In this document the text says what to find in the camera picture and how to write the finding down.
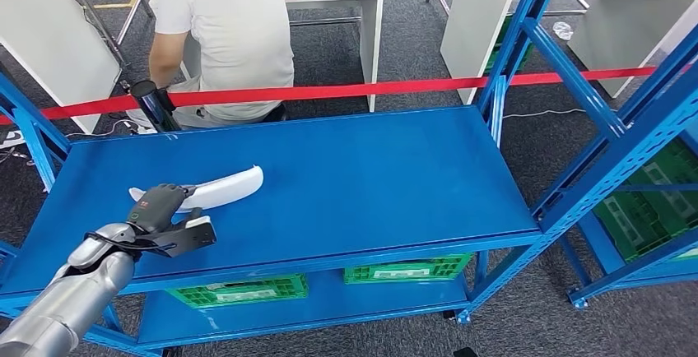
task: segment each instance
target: blue shelf surface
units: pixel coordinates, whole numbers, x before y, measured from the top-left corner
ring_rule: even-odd
[[[308,274],[309,296],[197,310],[148,293],[138,344],[145,349],[364,322],[467,306],[464,279],[345,285],[341,270]]]
[[[264,172],[259,191],[206,211],[216,244],[146,254],[129,287],[203,271],[260,276],[262,265],[288,271],[310,260],[343,267],[360,254],[424,255],[438,243],[465,253],[470,243],[507,247],[541,234],[472,106],[81,141],[0,293],[46,286],[86,231],[125,220],[130,187],[196,184],[252,165]]]

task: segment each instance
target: green plastic crate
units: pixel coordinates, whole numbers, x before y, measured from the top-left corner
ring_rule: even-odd
[[[214,308],[231,304],[304,298],[308,296],[305,275],[289,275],[235,283],[215,283],[167,290],[192,308]]]
[[[344,269],[344,282],[446,281],[458,276],[472,253],[451,254],[426,260],[391,262]]]
[[[615,192],[594,209],[626,262],[671,239],[659,215],[639,192]]]
[[[640,170],[630,184],[698,183],[698,159],[679,139],[669,142]],[[642,192],[671,236],[698,225],[698,191]]]
[[[492,52],[490,53],[490,57],[487,59],[487,65],[485,66],[485,73],[489,73],[492,70],[492,67],[495,66],[495,59],[497,58],[497,54],[500,52],[502,42],[504,41],[504,36],[506,35],[506,30],[509,29],[511,17],[512,16],[507,16],[504,19],[504,23],[502,24],[502,28],[500,30],[500,33],[497,35],[497,40],[495,41],[495,47],[492,48]],[[524,66],[524,64],[526,63],[526,60],[528,59],[528,56],[531,55],[532,51],[533,51],[533,44],[528,44],[528,47],[526,48],[526,53],[524,53],[523,58],[521,58],[521,63],[519,64],[519,70],[521,70],[521,67]]]

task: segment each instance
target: white curved object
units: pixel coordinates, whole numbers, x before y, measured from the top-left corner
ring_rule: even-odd
[[[244,172],[199,184],[196,186],[194,194],[184,200],[177,213],[187,213],[195,207],[210,209],[238,201],[259,190],[263,181],[262,168],[255,165]],[[131,187],[128,189],[128,193],[131,194],[134,201],[138,202],[146,192],[140,188]]]

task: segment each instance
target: black stanchion post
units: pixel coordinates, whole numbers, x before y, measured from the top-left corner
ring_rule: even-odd
[[[131,95],[158,132],[182,129],[172,117],[175,106],[167,95],[167,90],[158,89],[154,82],[144,80],[131,87]]]

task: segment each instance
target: white table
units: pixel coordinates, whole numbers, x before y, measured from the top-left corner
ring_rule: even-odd
[[[0,44],[58,105],[109,98],[119,63],[75,0],[0,0]],[[94,130],[99,115],[73,121]]]
[[[378,79],[378,56],[380,25],[383,19],[383,0],[286,0],[288,9],[317,9],[329,7],[361,8],[361,39],[359,55],[364,82],[375,83]],[[190,35],[184,46],[182,72],[186,77],[196,76],[200,68],[200,48]],[[369,96],[369,111],[375,110],[375,95]]]
[[[644,66],[658,49],[671,51],[696,22],[695,0],[590,0],[569,42],[589,69]],[[452,77],[482,76],[512,0],[453,0],[441,55]],[[630,79],[601,84],[615,97]],[[471,103],[475,89],[459,90]]]

